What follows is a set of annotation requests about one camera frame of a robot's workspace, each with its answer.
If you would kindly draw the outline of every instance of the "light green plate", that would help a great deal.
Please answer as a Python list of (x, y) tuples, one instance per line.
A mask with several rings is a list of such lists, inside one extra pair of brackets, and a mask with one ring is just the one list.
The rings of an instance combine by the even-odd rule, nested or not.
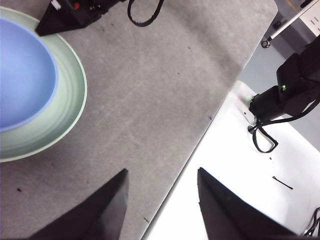
[[(2, 17), (34, 31), (38, 20), (0, 7)], [(58, 86), (49, 106), (27, 124), (0, 135), (0, 162), (39, 153), (62, 139), (77, 123), (87, 99), (84, 68), (71, 46), (58, 34), (41, 37), (58, 68)]]

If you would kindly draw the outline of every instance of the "gray table surface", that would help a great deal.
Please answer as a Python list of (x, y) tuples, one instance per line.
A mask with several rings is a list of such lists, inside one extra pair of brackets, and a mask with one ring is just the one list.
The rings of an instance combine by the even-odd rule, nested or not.
[[(132, 14), (146, 19), (157, 2), (137, 0)], [(38, 19), (48, 3), (1, 0)], [(60, 142), (1, 164), (2, 238), (30, 236), (127, 168), (120, 239), (140, 239), (277, 13), (273, 0), (165, 0), (139, 28), (127, 4), (61, 34), (84, 66), (87, 103)]]

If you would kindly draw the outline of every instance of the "white table surface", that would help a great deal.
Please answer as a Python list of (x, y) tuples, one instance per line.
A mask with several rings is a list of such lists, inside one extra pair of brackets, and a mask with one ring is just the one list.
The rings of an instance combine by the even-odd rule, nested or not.
[[(235, 83), (144, 239), (208, 239), (199, 206), (200, 167), (289, 230), (305, 230), (320, 206), (320, 152), (289, 123), (265, 127), (279, 145), (272, 153), (258, 152), (247, 131), (254, 120), (248, 100), (254, 95), (243, 82)], [(264, 139), (258, 141), (267, 147)]]
[(320, 35), (320, 1), (317, 1), (300, 19), (317, 37)]

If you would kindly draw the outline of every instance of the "blue bowl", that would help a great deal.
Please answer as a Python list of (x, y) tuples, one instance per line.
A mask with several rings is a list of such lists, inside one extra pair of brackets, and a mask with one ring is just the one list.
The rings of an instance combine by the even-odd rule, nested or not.
[(58, 69), (40, 38), (0, 18), (0, 132), (34, 119), (52, 100)]

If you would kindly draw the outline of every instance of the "white rod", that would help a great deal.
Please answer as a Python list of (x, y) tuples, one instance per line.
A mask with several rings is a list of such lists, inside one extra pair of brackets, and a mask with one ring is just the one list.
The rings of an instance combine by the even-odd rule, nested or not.
[(310, 2), (307, 6), (301, 9), (300, 12), (298, 12), (293, 18), (291, 18), (289, 21), (287, 21), (284, 25), (282, 25), (277, 31), (275, 31), (268, 40), (274, 39), (276, 36), (278, 36), (283, 30), (285, 30), (290, 24), (292, 24), (295, 20), (297, 20), (302, 14), (304, 14), (306, 11), (308, 11), (313, 5), (315, 5), (319, 0), (313, 0)]

